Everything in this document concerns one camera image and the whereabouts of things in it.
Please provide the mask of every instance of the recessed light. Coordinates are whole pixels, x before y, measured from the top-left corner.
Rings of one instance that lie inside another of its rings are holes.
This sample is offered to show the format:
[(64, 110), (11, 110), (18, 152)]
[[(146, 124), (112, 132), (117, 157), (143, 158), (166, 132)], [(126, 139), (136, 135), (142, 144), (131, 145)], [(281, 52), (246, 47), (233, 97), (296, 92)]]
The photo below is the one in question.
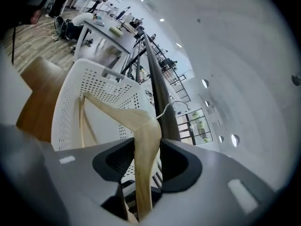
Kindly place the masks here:
[(205, 87), (205, 88), (208, 88), (208, 86), (209, 86), (209, 81), (208, 81), (208, 80), (202, 80), (202, 82), (203, 82), (204, 87)]
[(231, 135), (232, 143), (235, 147), (239, 144), (239, 137), (237, 135)]
[(223, 136), (219, 136), (218, 138), (219, 138), (219, 140), (220, 140), (221, 143), (224, 141), (224, 137)]

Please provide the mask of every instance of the clothes hanger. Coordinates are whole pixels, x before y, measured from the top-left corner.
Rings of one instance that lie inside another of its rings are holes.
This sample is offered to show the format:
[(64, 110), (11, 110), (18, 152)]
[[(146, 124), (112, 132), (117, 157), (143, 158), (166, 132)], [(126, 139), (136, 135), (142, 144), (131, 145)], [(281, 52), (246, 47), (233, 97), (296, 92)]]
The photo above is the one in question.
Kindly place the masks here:
[(151, 210), (151, 173), (152, 167), (158, 153), (161, 140), (161, 127), (157, 121), (164, 113), (169, 105), (174, 102), (181, 102), (187, 106), (183, 101), (172, 101), (168, 103), (161, 115), (154, 118), (147, 111), (140, 109), (117, 109), (113, 108), (104, 102), (101, 102), (89, 92), (83, 93), (81, 101), (79, 120), (83, 122), (84, 117), (84, 103), (85, 99), (89, 100), (97, 108), (102, 110), (108, 116), (129, 128), (134, 133), (135, 144), (135, 183), (136, 183), (136, 204), (139, 220), (143, 219)]

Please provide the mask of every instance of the wooden floor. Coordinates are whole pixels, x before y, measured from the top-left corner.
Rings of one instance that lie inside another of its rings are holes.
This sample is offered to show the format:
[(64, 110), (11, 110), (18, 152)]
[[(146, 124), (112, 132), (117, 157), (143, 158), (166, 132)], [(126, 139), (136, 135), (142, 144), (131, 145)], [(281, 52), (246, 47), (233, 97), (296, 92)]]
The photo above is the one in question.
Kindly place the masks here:
[[(66, 8), (62, 17), (72, 19), (76, 15), (78, 15), (78, 11)], [(9, 57), (12, 54), (12, 34), (13, 29), (10, 29), (4, 38), (5, 50)], [(41, 16), (36, 25), (22, 25), (16, 28), (14, 67), (19, 73), (24, 71), (37, 57), (43, 57), (65, 71), (70, 70), (73, 65), (73, 54), (70, 52), (70, 46), (75, 43), (67, 40), (55, 41), (51, 38), (54, 34), (54, 18), (46, 18), (44, 15)], [(97, 47), (100, 39), (98, 34), (88, 34), (87, 39), (90, 38), (94, 40), (94, 43), (91, 47), (83, 46), (79, 57), (93, 60), (104, 66), (109, 66), (116, 60), (120, 53), (117, 49), (107, 47), (106, 42)]]
[[(78, 11), (66, 9), (64, 19), (72, 19)], [(12, 33), (8, 31), (4, 38), (6, 52), (11, 56)], [(35, 136), (38, 140), (51, 141), (52, 118), (56, 100), (65, 77), (73, 65), (73, 54), (70, 46), (74, 42), (59, 40), (54, 42), (51, 36), (55, 33), (54, 19), (42, 16), (36, 25), (22, 25), (16, 28), (14, 67), (32, 89), (32, 94), (26, 102), (17, 127)], [(89, 47), (81, 47), (79, 57), (88, 58), (104, 66), (112, 66), (117, 61), (120, 51), (108, 47), (106, 41), (98, 46), (99, 35), (89, 34), (94, 43)]]
[(66, 71), (41, 57), (27, 66), (21, 77), (32, 94), (21, 111), (18, 128), (38, 140), (50, 142), (55, 104), (66, 75)]

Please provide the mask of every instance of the black plastic part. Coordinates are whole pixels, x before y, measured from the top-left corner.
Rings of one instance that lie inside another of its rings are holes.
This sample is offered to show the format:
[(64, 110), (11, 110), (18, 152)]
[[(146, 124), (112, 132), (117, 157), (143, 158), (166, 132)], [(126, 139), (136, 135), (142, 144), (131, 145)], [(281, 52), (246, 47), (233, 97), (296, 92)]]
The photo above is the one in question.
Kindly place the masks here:
[(121, 184), (121, 188), (124, 189), (130, 185), (132, 185), (135, 181), (134, 180), (128, 180), (126, 182), (124, 182), (123, 184)]
[(120, 182), (134, 159), (134, 139), (99, 153), (92, 161), (94, 170), (106, 181)]
[(161, 139), (160, 158), (163, 184), (161, 192), (176, 193), (190, 188), (202, 173), (202, 163), (197, 156)]
[(127, 218), (127, 210), (124, 203), (123, 193), (121, 186), (118, 186), (115, 196), (110, 197), (101, 205), (104, 209), (108, 210), (110, 213), (124, 219)]
[(4, 142), (0, 146), (0, 178), (5, 210), (16, 210), (23, 222), (69, 225), (68, 212), (45, 165), (40, 147), (44, 142), (15, 126), (0, 125), (0, 134)]
[[(152, 201), (152, 205), (153, 207), (156, 206), (156, 203), (159, 201), (159, 199), (162, 196), (162, 193), (160, 191), (160, 189), (156, 188), (156, 187), (150, 187), (150, 193), (151, 193), (151, 201)], [(136, 192), (132, 192), (131, 194), (129, 194), (128, 196), (125, 197), (125, 202), (127, 204), (136, 201)], [(136, 204), (132, 207), (129, 208), (129, 211), (131, 213), (136, 213), (137, 212), (137, 206)]]

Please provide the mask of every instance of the white table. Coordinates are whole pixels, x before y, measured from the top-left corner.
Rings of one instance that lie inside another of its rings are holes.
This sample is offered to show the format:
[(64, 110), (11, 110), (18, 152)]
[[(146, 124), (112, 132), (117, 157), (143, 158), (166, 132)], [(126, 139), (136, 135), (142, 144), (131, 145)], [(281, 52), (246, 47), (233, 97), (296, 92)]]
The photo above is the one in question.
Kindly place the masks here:
[(86, 9), (86, 7), (88, 6), (89, 2), (91, 2), (91, 1), (96, 2), (97, 0), (84, 0), (84, 1), (85, 1), (85, 2), (84, 2), (84, 4), (83, 4), (83, 6), (81, 7), (81, 9), (79, 10), (79, 13), (82, 13), (82, 12)]
[(102, 2), (102, 3), (100, 4), (100, 7), (99, 7), (97, 10), (100, 10), (100, 8), (101, 8), (103, 5), (107, 6), (107, 8), (104, 10), (104, 12), (106, 12), (106, 10), (107, 10), (108, 8), (111, 9), (111, 12), (108, 13), (108, 16), (107, 16), (106, 18), (108, 18), (108, 17), (110, 16), (110, 14), (113, 14), (113, 17), (114, 17), (114, 16), (117, 14), (118, 10), (119, 10), (119, 8), (114, 8), (113, 6), (111, 6), (111, 5), (110, 5), (110, 2), (107, 2), (107, 3)]
[(116, 47), (121, 51), (121, 57), (112, 68), (114, 71), (120, 73), (123, 65), (127, 62), (127, 59), (130, 56), (131, 51), (133, 50), (136, 39), (132, 36), (132, 34), (125, 31), (125, 29), (123, 29), (124, 34), (121, 37), (118, 37), (117, 35), (115, 35), (113, 32), (109, 30), (110, 27), (114, 27), (114, 26), (118, 26), (118, 23), (113, 20), (104, 21), (104, 27), (95, 24), (95, 20), (93, 19), (84, 21), (84, 27), (80, 33), (79, 40), (77, 41), (76, 49), (73, 56), (73, 61), (75, 62), (79, 57), (81, 44), (84, 40), (86, 31), (89, 28), (92, 31), (103, 36), (104, 39), (106, 39), (109, 43), (111, 43), (114, 47)]
[(131, 34), (133, 34), (134, 36), (137, 35), (138, 31), (133, 28), (132, 25), (130, 25), (129, 23), (125, 22), (125, 21), (120, 21), (121, 26), (125, 27)]

